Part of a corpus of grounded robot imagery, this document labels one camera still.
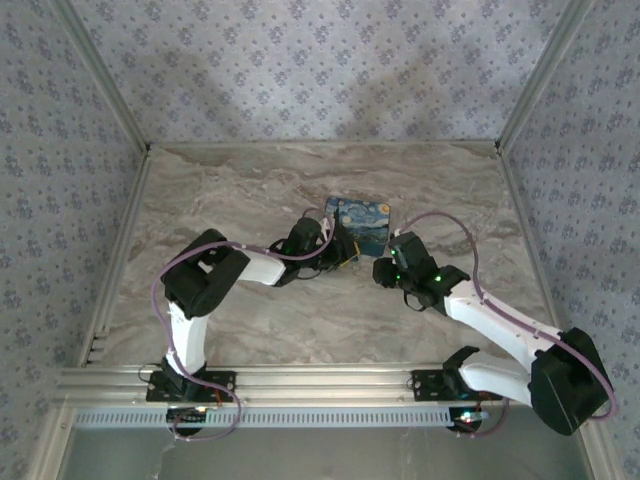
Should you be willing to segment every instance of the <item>patterned wallpaper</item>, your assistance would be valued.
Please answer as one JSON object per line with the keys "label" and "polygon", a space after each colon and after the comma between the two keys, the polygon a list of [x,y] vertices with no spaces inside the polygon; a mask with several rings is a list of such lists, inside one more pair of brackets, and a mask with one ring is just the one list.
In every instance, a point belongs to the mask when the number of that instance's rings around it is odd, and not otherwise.
{"label": "patterned wallpaper", "polygon": [[597,2],[509,152],[559,314],[589,332],[640,479],[640,4]]}
{"label": "patterned wallpaper", "polygon": [[74,0],[151,142],[494,139],[565,0]]}
{"label": "patterned wallpaper", "polygon": [[74,364],[133,180],[130,146],[45,0],[0,2],[0,478]]}

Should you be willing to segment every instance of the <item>enclosure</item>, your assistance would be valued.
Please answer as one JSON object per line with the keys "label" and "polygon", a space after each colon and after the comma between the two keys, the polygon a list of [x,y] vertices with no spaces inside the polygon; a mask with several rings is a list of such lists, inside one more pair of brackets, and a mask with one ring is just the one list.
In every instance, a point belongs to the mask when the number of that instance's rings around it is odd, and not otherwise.
{"label": "enclosure", "polygon": [[[273,478],[640,478],[635,2],[31,0],[0,10],[2,478],[89,478],[90,464],[96,478],[176,478],[204,458],[228,459],[225,475],[244,478],[255,471],[231,459],[248,449]],[[392,230],[428,210],[459,217],[487,290],[591,335],[618,416],[562,438],[516,406],[474,445],[426,428],[436,417],[425,428],[411,428],[415,416],[322,429],[256,420],[197,446],[175,443],[164,417],[143,420],[162,409],[145,403],[138,377],[167,348],[154,275],[208,228],[268,246],[332,196],[388,204]],[[442,264],[472,269],[455,224],[424,219],[414,231]],[[504,355],[433,309],[406,308],[372,281],[372,264],[361,257],[283,288],[234,286],[207,325],[206,355],[250,379],[238,385],[249,413],[267,409],[272,421],[269,408],[296,398],[310,415],[418,415],[404,385],[412,368],[465,345]],[[293,460],[315,448],[326,461],[275,465],[266,438]],[[128,453],[140,442],[150,463]]]}

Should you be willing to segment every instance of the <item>marble surface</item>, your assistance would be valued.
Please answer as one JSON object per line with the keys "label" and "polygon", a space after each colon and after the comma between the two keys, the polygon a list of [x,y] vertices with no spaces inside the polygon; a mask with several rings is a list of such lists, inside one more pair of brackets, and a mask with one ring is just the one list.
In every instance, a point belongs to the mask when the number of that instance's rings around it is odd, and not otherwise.
{"label": "marble surface", "polygon": [[[103,362],[157,362],[166,349],[149,286],[203,230],[269,245],[328,196],[387,202],[392,227],[427,210],[471,229],[486,289],[545,321],[507,190],[490,152],[447,144],[282,144],[154,148]],[[471,271],[471,250],[447,219],[413,229],[441,264]],[[438,362],[464,345],[500,353],[435,311],[416,313],[371,278],[373,260],[285,288],[239,282],[212,314],[210,364]]]}

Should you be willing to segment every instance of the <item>metal bracket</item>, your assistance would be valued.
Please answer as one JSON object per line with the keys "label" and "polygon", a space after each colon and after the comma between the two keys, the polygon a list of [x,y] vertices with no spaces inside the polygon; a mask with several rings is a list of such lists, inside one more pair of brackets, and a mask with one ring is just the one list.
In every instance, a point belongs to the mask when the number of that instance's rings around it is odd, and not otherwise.
{"label": "metal bracket", "polygon": [[434,401],[480,401],[480,400],[501,400],[500,395],[488,392],[475,392],[469,390],[467,392],[456,393],[445,383],[445,375],[443,370],[413,370],[411,372],[413,399],[416,402],[434,402]]}
{"label": "metal bracket", "polygon": [[[227,387],[232,392],[236,388],[236,372],[220,370],[204,370],[199,378],[205,382],[217,383]],[[176,390],[169,377],[162,371],[153,372],[149,378],[147,387],[147,402],[182,402],[183,392]],[[193,398],[189,399],[194,403],[232,403],[233,399],[225,392],[214,390],[213,388],[202,387],[195,391]]]}

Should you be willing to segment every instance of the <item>vent grille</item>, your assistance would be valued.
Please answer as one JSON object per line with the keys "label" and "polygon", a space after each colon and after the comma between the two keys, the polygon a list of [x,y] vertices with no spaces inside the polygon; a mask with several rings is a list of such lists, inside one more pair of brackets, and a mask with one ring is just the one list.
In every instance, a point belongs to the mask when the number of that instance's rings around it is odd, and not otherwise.
{"label": "vent grille", "polygon": [[[166,409],[81,409],[78,428],[164,427]],[[203,427],[223,427],[235,418],[231,409],[207,412]],[[404,408],[251,408],[239,428],[349,428],[451,426],[448,407]]]}

